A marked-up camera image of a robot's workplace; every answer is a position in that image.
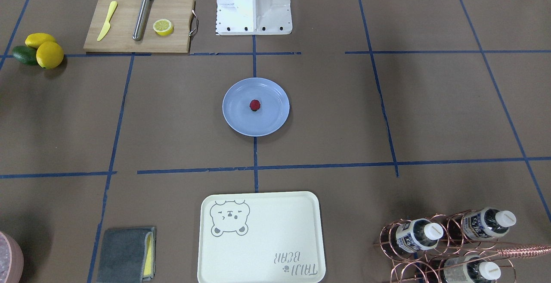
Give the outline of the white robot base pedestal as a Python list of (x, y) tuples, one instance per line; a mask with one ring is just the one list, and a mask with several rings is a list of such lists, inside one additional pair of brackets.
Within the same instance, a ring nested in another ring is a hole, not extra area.
[(219, 36), (291, 34), (291, 0), (217, 0)]

